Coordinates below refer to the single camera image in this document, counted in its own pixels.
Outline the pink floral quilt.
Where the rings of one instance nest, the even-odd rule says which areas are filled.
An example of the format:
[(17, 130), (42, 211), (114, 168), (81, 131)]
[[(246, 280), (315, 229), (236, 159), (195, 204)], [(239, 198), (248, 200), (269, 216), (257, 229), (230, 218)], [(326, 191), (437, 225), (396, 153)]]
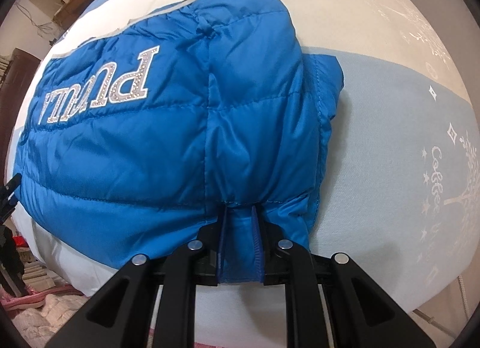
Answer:
[(30, 347), (44, 347), (88, 299), (66, 286), (22, 298), (1, 288), (1, 305)]

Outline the blue puffer jacket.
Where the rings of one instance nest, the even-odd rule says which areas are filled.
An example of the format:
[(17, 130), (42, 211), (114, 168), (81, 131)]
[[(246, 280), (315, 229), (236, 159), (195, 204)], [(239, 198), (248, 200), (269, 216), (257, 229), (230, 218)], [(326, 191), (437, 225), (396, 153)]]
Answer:
[(118, 269), (227, 207), (223, 282), (263, 274), (255, 207), (309, 244), (343, 71), (305, 54), (281, 0), (191, 0), (51, 59), (16, 148), (42, 228)]

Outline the wooden desk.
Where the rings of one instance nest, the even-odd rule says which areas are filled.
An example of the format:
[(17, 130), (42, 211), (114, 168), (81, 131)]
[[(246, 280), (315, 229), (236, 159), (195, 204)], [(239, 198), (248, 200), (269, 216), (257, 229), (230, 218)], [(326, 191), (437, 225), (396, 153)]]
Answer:
[(94, 1), (95, 0), (70, 0), (70, 2), (64, 4), (55, 13), (53, 22), (64, 30), (69, 29)]

